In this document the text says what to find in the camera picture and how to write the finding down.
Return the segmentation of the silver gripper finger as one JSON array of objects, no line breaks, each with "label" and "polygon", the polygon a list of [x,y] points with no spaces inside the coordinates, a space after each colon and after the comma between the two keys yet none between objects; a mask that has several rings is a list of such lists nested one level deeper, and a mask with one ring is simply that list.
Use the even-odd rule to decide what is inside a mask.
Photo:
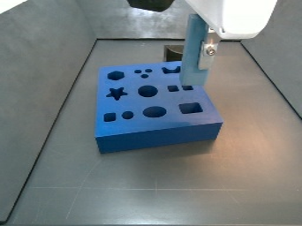
[{"label": "silver gripper finger", "polygon": [[207,29],[206,38],[202,41],[201,45],[201,53],[199,53],[199,61],[198,61],[198,69],[207,70],[214,62],[214,57],[217,54],[219,43],[219,36],[215,30],[210,27]]}]

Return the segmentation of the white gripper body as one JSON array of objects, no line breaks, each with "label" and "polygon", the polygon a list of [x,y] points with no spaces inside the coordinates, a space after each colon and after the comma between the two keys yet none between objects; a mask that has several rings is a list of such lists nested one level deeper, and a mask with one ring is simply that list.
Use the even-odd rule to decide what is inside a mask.
[{"label": "white gripper body", "polygon": [[277,0],[186,0],[197,14],[227,40],[254,38],[268,25]]}]

